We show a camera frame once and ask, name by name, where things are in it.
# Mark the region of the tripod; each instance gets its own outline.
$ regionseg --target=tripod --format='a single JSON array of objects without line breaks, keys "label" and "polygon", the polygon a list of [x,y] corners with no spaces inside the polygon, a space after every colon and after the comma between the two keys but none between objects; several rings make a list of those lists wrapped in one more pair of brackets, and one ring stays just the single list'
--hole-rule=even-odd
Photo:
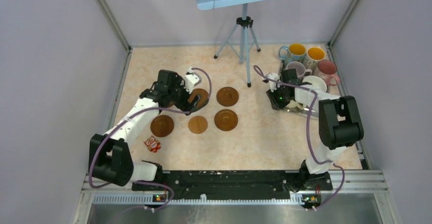
[{"label": "tripod", "polygon": [[[225,40],[224,44],[222,44],[221,48],[219,48],[219,51],[214,55],[214,58],[215,59],[218,58],[222,49],[227,44],[230,45],[231,49],[238,56],[238,58],[239,58],[238,61],[240,64],[242,64],[244,61],[243,53],[245,52],[246,53],[246,55],[245,55],[246,56],[246,70],[247,70],[247,75],[248,75],[248,88],[250,88],[251,87],[251,71],[250,71],[250,67],[249,67],[249,51],[252,49],[254,44],[256,45],[258,52],[261,51],[261,48],[259,48],[258,41],[256,40],[254,29],[252,29],[252,24],[254,23],[254,20],[252,20],[249,16],[247,16],[247,12],[248,12],[248,4],[243,4],[242,17],[237,18],[236,24],[232,28],[230,35]],[[237,51],[234,49],[234,47],[229,42],[229,39],[231,38],[235,29],[237,29],[237,26],[239,26],[239,25],[242,27],[242,29],[241,29],[241,41],[240,41],[240,55],[237,53]],[[250,47],[249,47],[249,43],[248,43],[248,29],[251,30],[252,37],[254,38],[254,41]]]}]

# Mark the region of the brown coaster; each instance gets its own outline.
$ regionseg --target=brown coaster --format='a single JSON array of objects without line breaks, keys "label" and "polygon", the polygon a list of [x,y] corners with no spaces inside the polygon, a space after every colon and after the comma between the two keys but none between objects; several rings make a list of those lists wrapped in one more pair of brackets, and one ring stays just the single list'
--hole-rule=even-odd
[{"label": "brown coaster", "polygon": [[189,130],[195,134],[203,133],[207,126],[207,120],[202,116],[195,116],[189,121]]},{"label": "brown coaster", "polygon": [[230,109],[223,109],[214,116],[216,127],[222,131],[230,131],[237,126],[237,114]]},{"label": "brown coaster", "polygon": [[221,88],[216,94],[218,103],[225,107],[231,107],[238,101],[238,92],[236,89],[231,87]]},{"label": "brown coaster", "polygon": [[201,88],[195,88],[192,91],[192,94],[187,101],[189,103],[192,103],[193,99],[196,97],[197,94],[201,95],[201,100],[198,102],[198,105],[197,105],[197,107],[200,108],[202,106],[202,104],[205,102],[205,100],[208,98],[208,92],[206,90],[201,89]]},{"label": "brown coaster", "polygon": [[165,137],[171,134],[174,129],[174,121],[169,116],[158,116],[153,119],[150,130],[157,137]]}]

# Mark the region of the gray wall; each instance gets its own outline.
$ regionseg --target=gray wall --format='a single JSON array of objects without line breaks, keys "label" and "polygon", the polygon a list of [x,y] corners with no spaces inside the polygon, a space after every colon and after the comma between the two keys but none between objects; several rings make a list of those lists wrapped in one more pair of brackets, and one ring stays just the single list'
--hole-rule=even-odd
[{"label": "gray wall", "polygon": [[404,223],[430,223],[432,0],[361,0],[335,46],[371,165]]},{"label": "gray wall", "polygon": [[[241,16],[241,6],[202,11],[195,0],[106,1],[131,45],[219,43]],[[350,2],[268,0],[249,4],[248,14],[260,42],[329,41]]]},{"label": "gray wall", "polygon": [[95,0],[0,0],[0,223],[70,223],[125,60]]}]

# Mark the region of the speckled tabletop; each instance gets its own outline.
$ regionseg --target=speckled tabletop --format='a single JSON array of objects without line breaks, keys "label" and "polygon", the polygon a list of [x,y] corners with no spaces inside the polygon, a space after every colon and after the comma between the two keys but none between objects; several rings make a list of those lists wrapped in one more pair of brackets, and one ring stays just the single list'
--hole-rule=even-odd
[{"label": "speckled tabletop", "polygon": [[[240,64],[229,47],[225,47],[217,60],[213,56],[218,46],[134,48],[116,123],[133,107],[140,93],[157,80],[160,69],[184,75],[188,67],[202,68],[211,77],[213,91],[207,106],[192,115],[207,119],[208,128],[204,133],[189,131],[192,116],[164,111],[161,114],[174,121],[173,132],[157,138],[161,149],[153,153],[144,145],[152,135],[148,125],[131,147],[133,159],[159,163],[164,170],[297,170],[310,155],[306,118],[273,110],[265,94],[268,84],[252,69],[256,64],[265,74],[278,72],[280,46],[263,45],[261,52],[251,50],[251,88],[246,85],[246,63]],[[208,91],[208,81],[201,76],[203,81],[198,87]],[[216,100],[218,90],[226,86],[239,93],[238,102],[228,107],[238,115],[238,125],[232,131],[220,131],[214,124],[214,115],[227,108]],[[331,93],[338,94],[337,88],[332,87]],[[316,146],[319,143],[317,120],[311,121],[311,133],[312,144]],[[355,146],[345,150],[336,162],[345,169],[361,169]]]}]

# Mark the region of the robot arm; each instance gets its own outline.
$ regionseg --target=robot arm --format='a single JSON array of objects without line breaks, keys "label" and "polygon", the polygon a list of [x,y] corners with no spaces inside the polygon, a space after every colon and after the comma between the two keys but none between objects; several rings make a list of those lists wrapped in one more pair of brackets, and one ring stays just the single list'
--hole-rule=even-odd
[{"label": "robot arm", "polygon": [[323,179],[324,174],[328,174],[332,161],[336,160],[347,147],[363,138],[363,126],[356,100],[352,96],[332,95],[314,88],[307,82],[301,82],[294,69],[284,70],[280,76],[270,73],[266,77],[296,86],[295,88],[285,87],[264,79],[264,82],[269,82],[270,89],[266,93],[272,103],[272,108],[276,110],[284,109],[291,100],[311,104],[314,94],[301,87],[314,90],[318,94],[311,109],[319,114],[321,144],[313,152],[320,163],[310,156],[300,168],[302,184],[304,186],[316,185],[317,179]]},{"label": "robot arm", "polygon": [[[188,99],[194,87],[200,83],[201,77],[192,69],[188,70],[185,79],[176,72],[160,70],[157,81],[150,89],[141,93],[127,115],[104,135],[95,134],[90,140],[89,169],[98,147],[107,135],[111,134],[96,158],[93,177],[119,186],[126,185],[130,180],[153,181],[157,166],[145,161],[133,162],[129,146],[135,142],[144,127],[160,113],[159,109],[149,108],[166,108],[174,105],[186,115],[199,110],[197,104],[201,97],[197,95],[192,102],[188,102]],[[144,109],[149,110],[136,115]]]}]

